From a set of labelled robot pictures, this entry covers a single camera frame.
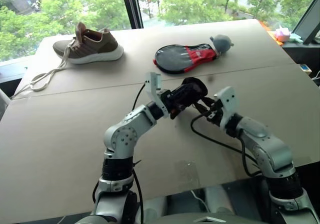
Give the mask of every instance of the beige table surface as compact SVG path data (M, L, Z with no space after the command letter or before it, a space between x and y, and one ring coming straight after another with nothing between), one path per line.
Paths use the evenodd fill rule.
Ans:
M295 164L320 160L320 92L298 65L199 78L209 95L233 86L238 112L268 125L290 145ZM174 89L183 78L165 80ZM92 210L103 163L105 130L131 110L141 84L16 99L0 122L0 223L19 223ZM138 104L149 102L143 92ZM240 155L193 134L189 107L160 119L140 138L134 159L145 199L246 178ZM201 132L239 147L204 119Z
M186 75L164 73L163 80L293 63L255 19L120 30L112 31L112 34L124 47L124 55L119 60L84 65L69 64L68 70L54 76L47 89L31 93L25 91L17 98L142 83L146 72L160 71L153 64L153 58L159 48L171 44L211 44L209 37L218 34L228 35L234 43L226 55L204 63ZM61 59L55 54L52 45L58 40L72 39L72 36L44 38L34 56L34 64L28 68L18 90L37 74L57 67Z

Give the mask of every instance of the white shoelace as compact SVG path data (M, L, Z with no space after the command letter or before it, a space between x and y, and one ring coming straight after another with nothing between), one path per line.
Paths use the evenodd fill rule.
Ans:
M75 39L73 39L67 46L66 48L64 49L64 53L63 53L63 57L62 57L62 60L61 60L61 63L60 65L57 67L57 68L54 68L46 73L41 73L39 75L36 75L30 83L26 84L24 87L22 87L18 92L16 92L12 97L11 99L14 99L17 95L19 95L20 93L22 93L23 91L25 91L26 89L30 88L32 91L34 92L39 92L39 91L42 91L44 90L48 85L49 83L51 82L51 79L52 77L57 73L57 72L60 72L64 69L66 69L66 65L68 63L68 57L69 57L69 54L70 54L70 47L71 45L75 42ZM38 87L36 88L35 87L35 84L40 82L42 79L48 77L48 80L43 84L43 86L41 87Z

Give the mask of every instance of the pink object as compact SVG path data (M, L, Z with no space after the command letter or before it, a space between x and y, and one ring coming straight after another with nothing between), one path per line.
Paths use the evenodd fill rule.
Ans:
M288 28L278 28L275 30L274 36L279 42L287 42L290 38L290 31Z

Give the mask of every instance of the gray plush toy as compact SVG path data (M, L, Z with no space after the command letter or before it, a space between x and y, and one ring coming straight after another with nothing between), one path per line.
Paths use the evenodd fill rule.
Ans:
M214 38L211 36L210 40L213 43L213 49L217 52L218 56L226 53L234 44L227 35L216 35Z

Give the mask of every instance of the sneaker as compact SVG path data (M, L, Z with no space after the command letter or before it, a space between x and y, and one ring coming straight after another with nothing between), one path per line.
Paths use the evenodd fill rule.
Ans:
M94 31L87 29L85 24L79 22L73 39L60 40L53 44L55 53L63 58L66 47L73 42L67 57L67 60L73 64L113 61L119 59L124 53L124 48L106 28L102 32Z

